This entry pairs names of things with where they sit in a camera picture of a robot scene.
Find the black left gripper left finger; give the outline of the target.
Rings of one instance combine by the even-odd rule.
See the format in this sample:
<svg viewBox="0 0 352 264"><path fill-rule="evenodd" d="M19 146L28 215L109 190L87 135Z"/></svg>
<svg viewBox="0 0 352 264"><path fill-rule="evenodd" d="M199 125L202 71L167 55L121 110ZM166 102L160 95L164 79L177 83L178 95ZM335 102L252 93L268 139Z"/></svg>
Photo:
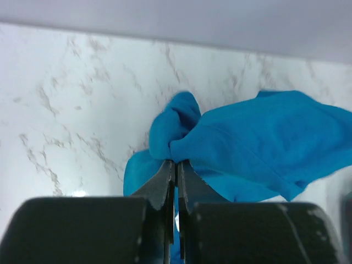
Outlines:
<svg viewBox="0 0 352 264"><path fill-rule="evenodd" d="M1 263L169 263L175 164L127 197L25 201L1 241Z"/></svg>

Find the blue t shirt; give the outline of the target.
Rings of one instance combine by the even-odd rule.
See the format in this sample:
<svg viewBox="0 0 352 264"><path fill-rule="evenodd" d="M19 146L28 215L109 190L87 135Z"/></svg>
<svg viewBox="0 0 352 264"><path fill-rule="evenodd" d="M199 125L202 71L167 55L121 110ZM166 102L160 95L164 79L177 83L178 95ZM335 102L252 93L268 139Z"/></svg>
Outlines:
<svg viewBox="0 0 352 264"><path fill-rule="evenodd" d="M164 160L189 160L230 201L291 200L311 182L351 165L351 113L298 91L261 91L200 114L193 95L181 92L154 119L149 140L128 160L125 195Z"/></svg>

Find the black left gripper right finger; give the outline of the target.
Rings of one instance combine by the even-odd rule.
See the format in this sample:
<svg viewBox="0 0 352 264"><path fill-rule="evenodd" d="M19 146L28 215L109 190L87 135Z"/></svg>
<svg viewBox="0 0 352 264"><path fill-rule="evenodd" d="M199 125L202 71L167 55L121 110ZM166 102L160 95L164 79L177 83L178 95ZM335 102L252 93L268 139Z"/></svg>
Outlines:
<svg viewBox="0 0 352 264"><path fill-rule="evenodd" d="M325 212L312 203L229 202L177 166L180 256L185 263L346 263Z"/></svg>

